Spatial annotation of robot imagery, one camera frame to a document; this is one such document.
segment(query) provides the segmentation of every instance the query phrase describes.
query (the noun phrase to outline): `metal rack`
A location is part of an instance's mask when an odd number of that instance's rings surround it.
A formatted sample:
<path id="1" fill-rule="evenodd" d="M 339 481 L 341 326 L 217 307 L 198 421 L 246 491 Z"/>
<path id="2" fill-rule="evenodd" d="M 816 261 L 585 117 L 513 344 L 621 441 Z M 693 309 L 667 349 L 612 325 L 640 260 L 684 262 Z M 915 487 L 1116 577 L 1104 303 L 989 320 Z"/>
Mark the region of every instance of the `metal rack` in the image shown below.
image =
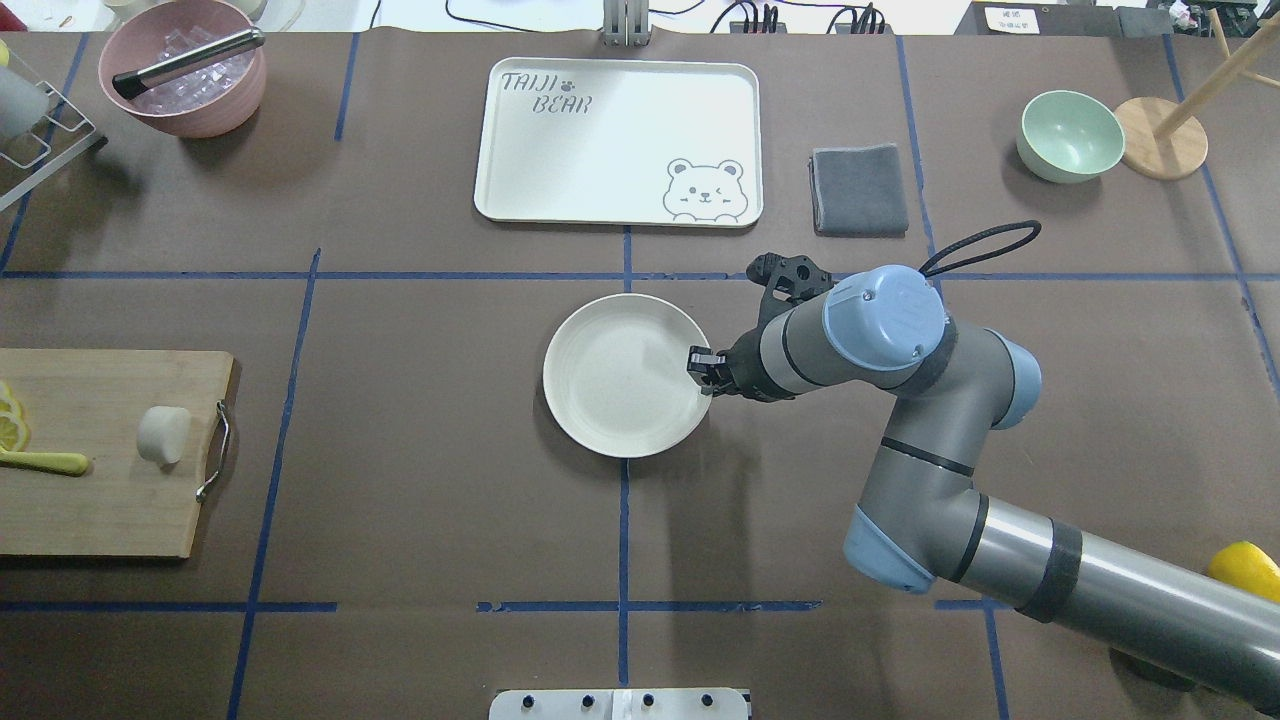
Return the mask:
<path id="1" fill-rule="evenodd" d="M 45 178 L 93 145 L 104 142 L 97 126 L 84 117 L 52 85 L 41 79 L 15 53 L 9 54 L 9 68 L 27 79 L 54 101 L 51 109 L 31 131 L 0 146 L 0 210 L 13 205 L 35 190 Z"/>

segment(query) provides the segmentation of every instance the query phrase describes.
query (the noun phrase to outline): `white plate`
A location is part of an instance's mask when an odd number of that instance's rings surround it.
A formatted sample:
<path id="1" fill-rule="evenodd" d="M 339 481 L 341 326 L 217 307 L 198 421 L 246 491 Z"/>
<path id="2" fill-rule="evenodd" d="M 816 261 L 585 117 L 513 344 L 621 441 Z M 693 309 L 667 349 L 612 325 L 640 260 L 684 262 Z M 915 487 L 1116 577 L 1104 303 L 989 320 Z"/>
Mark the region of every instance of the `white plate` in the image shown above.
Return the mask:
<path id="1" fill-rule="evenodd" d="M 741 228 L 760 217 L 760 88 L 730 63 L 507 58 L 489 70 L 492 220 Z"/>
<path id="2" fill-rule="evenodd" d="M 684 310 L 649 295 L 588 302 L 552 337 L 543 388 L 552 415 L 582 446 L 644 457 L 685 439 L 712 398 L 689 377 L 707 336 Z"/>

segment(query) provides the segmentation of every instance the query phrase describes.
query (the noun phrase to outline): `white tray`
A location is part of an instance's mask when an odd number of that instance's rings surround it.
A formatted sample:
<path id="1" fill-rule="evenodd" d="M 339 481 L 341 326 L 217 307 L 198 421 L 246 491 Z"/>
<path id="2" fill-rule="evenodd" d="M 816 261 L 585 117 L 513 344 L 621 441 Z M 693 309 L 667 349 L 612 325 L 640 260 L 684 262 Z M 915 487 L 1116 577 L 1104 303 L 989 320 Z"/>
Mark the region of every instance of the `white tray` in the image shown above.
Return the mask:
<path id="1" fill-rule="evenodd" d="M 507 58 L 489 72 L 475 190 L 489 219 L 745 227 L 762 174 L 744 65 Z"/>

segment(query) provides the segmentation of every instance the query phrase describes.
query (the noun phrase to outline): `wooden cutting board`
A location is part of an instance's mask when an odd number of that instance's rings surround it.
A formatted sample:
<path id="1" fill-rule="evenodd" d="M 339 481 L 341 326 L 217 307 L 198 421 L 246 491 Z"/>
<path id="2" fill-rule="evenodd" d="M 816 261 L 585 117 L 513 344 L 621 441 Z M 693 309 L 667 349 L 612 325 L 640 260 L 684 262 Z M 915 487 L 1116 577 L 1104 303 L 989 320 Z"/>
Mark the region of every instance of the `wooden cutting board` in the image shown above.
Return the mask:
<path id="1" fill-rule="evenodd" d="M 191 556 L 232 364 L 227 352 L 0 348 L 0 379 L 31 427 L 27 450 L 92 464 L 79 478 L 0 466 L 0 555 Z M 138 421 L 155 405 L 192 414 L 182 460 L 166 468 L 137 451 Z"/>

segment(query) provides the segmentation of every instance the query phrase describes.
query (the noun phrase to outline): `black cable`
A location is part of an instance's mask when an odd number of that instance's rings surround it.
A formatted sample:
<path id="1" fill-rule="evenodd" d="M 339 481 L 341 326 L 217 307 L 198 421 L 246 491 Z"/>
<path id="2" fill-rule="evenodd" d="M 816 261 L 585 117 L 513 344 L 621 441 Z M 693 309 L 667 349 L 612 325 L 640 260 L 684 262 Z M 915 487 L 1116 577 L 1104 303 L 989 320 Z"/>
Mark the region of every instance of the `black cable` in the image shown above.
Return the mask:
<path id="1" fill-rule="evenodd" d="M 876 8 L 868 3 L 867 8 L 863 9 L 863 17 L 858 20 L 858 29 L 854 26 L 849 26 L 849 35 L 867 35 L 867 23 L 876 17 Z"/>
<path id="2" fill-rule="evenodd" d="M 983 240 L 987 240 L 988 237 L 991 237 L 993 234 L 1000 234 L 1000 233 L 1005 233 L 1005 232 L 1010 232 L 1010 231 L 1016 231 L 1016 229 L 1029 229 L 1030 232 L 1027 233 L 1027 237 L 1019 240 L 1018 242 L 1012 242 L 1012 243 L 1006 245 L 1004 247 L 1000 247 L 997 250 L 992 250 L 991 252 L 984 252 L 982 255 L 974 255 L 973 258 L 966 258 L 964 260 L 960 260 L 959 263 L 951 263 L 950 265 L 943 265 L 941 268 L 934 268 L 933 266 L 933 265 L 936 265 L 938 263 L 938 260 L 946 258 L 947 255 L 951 255 L 956 250 L 961 250 L 964 247 L 969 247 L 970 245 L 973 245 L 975 242 L 979 242 L 979 241 L 983 241 Z M 984 231 L 982 231 L 979 233 L 970 234 L 969 237 L 966 237 L 966 238 L 964 238 L 964 240 L 961 240 L 959 242 L 952 242 L 951 245 L 948 245 L 948 246 L 943 247 L 942 250 L 934 252 L 933 258 L 929 258 L 923 265 L 920 265 L 920 274 L 924 275 L 924 277 L 927 277 L 927 278 L 932 278 L 933 275 L 941 275 L 942 273 L 946 273 L 946 272 L 950 272 L 950 270 L 955 270 L 956 268 L 964 268 L 965 265 L 973 265 L 974 263 L 982 263 L 983 260 L 991 260 L 992 258 L 998 258 L 998 256 L 1001 256 L 1001 255 L 1004 255 L 1006 252 L 1012 252 L 1014 250 L 1018 250 L 1019 247 L 1021 247 L 1021 246 L 1027 245 L 1028 242 L 1036 240 L 1036 236 L 1039 234 L 1039 231 L 1041 231 L 1039 220 L 1023 220 L 1020 223 L 1009 223 L 1007 225 L 996 225 L 993 228 L 987 228 L 987 229 L 984 229 Z"/>
<path id="3" fill-rule="evenodd" d="M 840 15 L 844 15 L 846 12 L 854 15 L 849 20 L 849 28 L 852 29 L 854 23 L 858 22 L 858 8 L 854 8 L 852 5 L 842 5 L 838 10 L 836 10 L 836 14 L 831 17 L 831 22 L 827 23 L 827 31 L 823 35 L 831 35 L 832 28 L 836 27 L 836 20 L 838 20 Z"/>
<path id="4" fill-rule="evenodd" d="M 716 18 L 716 22 L 712 23 L 712 29 L 709 29 L 708 32 L 709 33 L 714 33 L 716 28 L 719 27 L 721 20 L 723 20 L 724 15 L 730 14 L 730 12 L 733 8 L 742 8 L 742 29 L 746 29 L 750 26 L 750 23 L 751 23 L 751 13 L 746 9 L 748 5 L 750 5 L 753 9 L 755 9 L 755 3 L 753 3 L 751 0 L 735 0 L 735 3 L 732 5 L 730 5 L 728 8 L 724 8 L 724 12 L 721 13 L 719 17 Z"/>
<path id="5" fill-rule="evenodd" d="M 515 29 L 515 31 L 520 31 L 520 32 L 543 32 L 540 29 L 531 29 L 531 28 L 527 28 L 527 27 L 516 27 L 516 26 L 508 26 L 508 24 L 503 24 L 503 23 L 495 23 L 493 20 L 479 20 L 476 18 L 463 18 L 462 15 L 454 15 L 453 10 L 449 9 L 449 0 L 444 0 L 444 14 L 449 15 L 451 18 L 453 18 L 456 20 L 461 20 L 461 22 L 471 23 L 471 24 L 477 24 L 477 26 L 498 27 L 498 28 L 502 28 L 502 29 Z"/>
<path id="6" fill-rule="evenodd" d="M 692 10 L 694 8 L 700 6 L 705 1 L 707 0 L 698 0 L 698 3 L 694 3 L 692 5 L 685 8 L 684 10 L 649 10 L 649 13 L 653 15 L 684 15 L 685 13 Z"/>

